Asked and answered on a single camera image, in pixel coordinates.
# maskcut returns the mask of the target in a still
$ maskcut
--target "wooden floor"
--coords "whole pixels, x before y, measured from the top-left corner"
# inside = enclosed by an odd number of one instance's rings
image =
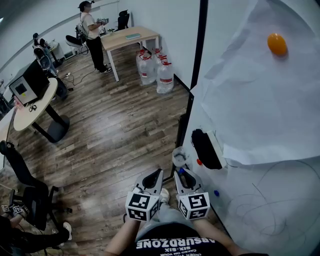
[[[165,95],[157,94],[156,85],[141,86],[135,59],[139,49],[135,44],[112,51],[119,82],[112,72],[94,71],[80,83],[94,70],[90,53],[68,59],[58,68],[60,78],[71,72],[74,83],[79,83],[65,101],[51,104],[59,115],[70,118],[69,131],[58,143],[28,129],[10,129],[9,140],[18,141],[32,175],[49,188],[59,187],[56,200],[73,209],[73,214],[55,213],[58,221],[72,225],[73,240],[62,247],[64,255],[102,255],[123,225],[127,193],[138,176],[158,168],[165,177],[170,174],[178,118],[186,112],[188,93],[178,83]],[[50,122],[46,112],[37,121],[43,128]],[[20,187],[10,171],[0,173],[0,183]],[[173,180],[164,187],[175,205]],[[9,193],[0,187],[1,204],[8,203]],[[40,234],[25,221],[21,225],[26,232]],[[52,233],[52,226],[49,221],[46,234]]]

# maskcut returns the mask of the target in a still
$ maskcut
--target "black t-shirt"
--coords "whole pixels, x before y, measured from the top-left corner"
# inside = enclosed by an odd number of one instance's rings
[[[10,220],[0,216],[0,255],[24,256],[22,250],[14,246],[15,241],[20,240],[21,237],[21,230],[12,228]]]
[[[199,234],[192,228],[171,223],[157,226],[141,239],[129,246],[121,256],[231,256],[219,242]],[[249,253],[243,255],[267,256],[267,254]]]

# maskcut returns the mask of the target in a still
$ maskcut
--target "black pants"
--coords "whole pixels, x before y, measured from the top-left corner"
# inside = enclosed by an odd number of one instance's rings
[[[106,67],[104,65],[104,53],[102,51],[101,38],[98,36],[95,39],[88,39],[86,41],[86,45],[90,50],[94,67],[100,72],[106,71]]]
[[[27,254],[35,253],[49,247],[56,247],[69,239],[69,231],[65,228],[61,228],[57,234],[43,235],[19,231],[21,232],[20,238],[17,239],[17,234],[15,234],[16,239],[12,241],[12,244]]]

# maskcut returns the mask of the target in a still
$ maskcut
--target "person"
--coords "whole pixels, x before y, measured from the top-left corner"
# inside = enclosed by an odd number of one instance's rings
[[[43,52],[46,56],[49,57],[49,60],[50,60],[50,72],[54,75],[54,76],[57,76],[59,70],[56,70],[51,58],[50,58],[50,46],[48,44],[47,41],[45,41],[43,38],[39,39],[39,34],[38,33],[34,33],[33,34],[33,45],[32,47],[35,48],[37,46],[41,46],[43,48]]]
[[[99,37],[99,27],[106,25],[104,22],[95,22],[94,18],[89,14],[91,11],[91,3],[83,1],[79,5],[81,11],[80,21],[84,31],[87,34],[86,45],[88,46],[94,68],[101,74],[108,73],[112,69],[104,65],[104,53],[102,51],[101,38]]]
[[[220,255],[262,256],[237,246],[232,239],[205,219],[186,220],[170,208],[168,190],[162,189],[156,216],[139,231],[140,221],[129,218],[105,249],[105,256]]]
[[[0,255],[1,256],[24,256],[25,253],[35,253],[46,248],[57,247],[60,244],[72,239],[72,228],[67,222],[59,228],[59,232],[51,235],[36,235],[23,232],[16,228],[22,219],[27,218],[27,212],[22,212],[8,219],[5,213],[0,216]]]

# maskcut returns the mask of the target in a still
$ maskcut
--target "black chair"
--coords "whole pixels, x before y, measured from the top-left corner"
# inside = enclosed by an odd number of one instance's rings
[[[23,196],[15,195],[14,190],[11,192],[10,205],[13,204],[13,201],[23,202],[30,211],[26,221],[39,230],[44,231],[46,229],[47,214],[49,214],[55,226],[58,227],[52,210],[66,210],[72,213],[71,208],[63,209],[52,203],[54,192],[58,191],[58,188],[53,186],[49,194],[48,186],[30,174],[24,159],[12,143],[1,141],[0,153],[8,159],[17,178],[25,185]]]
[[[130,13],[128,13],[128,10],[123,10],[119,13],[118,29],[116,31],[124,30],[128,28],[129,17],[130,17]]]

